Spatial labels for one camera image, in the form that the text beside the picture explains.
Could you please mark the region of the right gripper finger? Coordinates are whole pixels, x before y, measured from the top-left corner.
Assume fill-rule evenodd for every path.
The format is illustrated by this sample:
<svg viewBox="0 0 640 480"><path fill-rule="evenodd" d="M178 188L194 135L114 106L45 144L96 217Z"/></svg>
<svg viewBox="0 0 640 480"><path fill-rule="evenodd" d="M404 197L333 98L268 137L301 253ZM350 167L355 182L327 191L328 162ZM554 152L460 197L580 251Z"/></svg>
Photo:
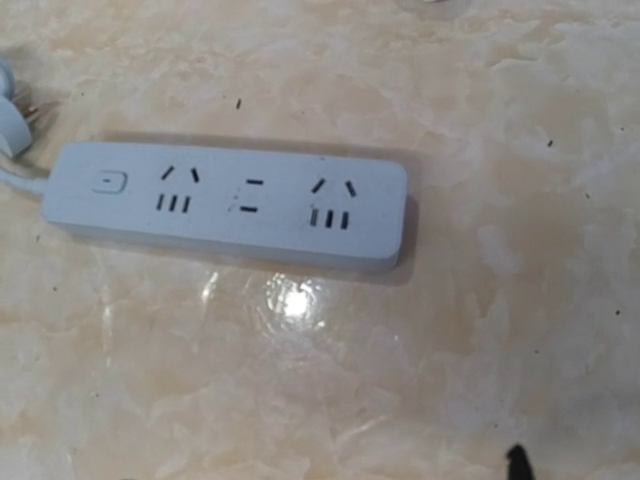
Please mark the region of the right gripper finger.
<svg viewBox="0 0 640 480"><path fill-rule="evenodd" d="M525 448L513 445L506 453L507 480L535 480L534 470Z"/></svg>

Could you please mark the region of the blue power strip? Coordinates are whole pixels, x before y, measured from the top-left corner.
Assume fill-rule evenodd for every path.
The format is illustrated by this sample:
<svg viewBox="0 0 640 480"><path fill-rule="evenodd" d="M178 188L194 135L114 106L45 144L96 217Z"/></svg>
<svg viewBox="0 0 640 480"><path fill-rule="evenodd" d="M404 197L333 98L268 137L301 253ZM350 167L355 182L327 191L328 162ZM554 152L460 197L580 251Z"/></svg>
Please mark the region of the blue power strip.
<svg viewBox="0 0 640 480"><path fill-rule="evenodd" d="M1 179L76 237L355 272L393 269L418 214L394 161L143 132L72 142L47 174Z"/></svg>

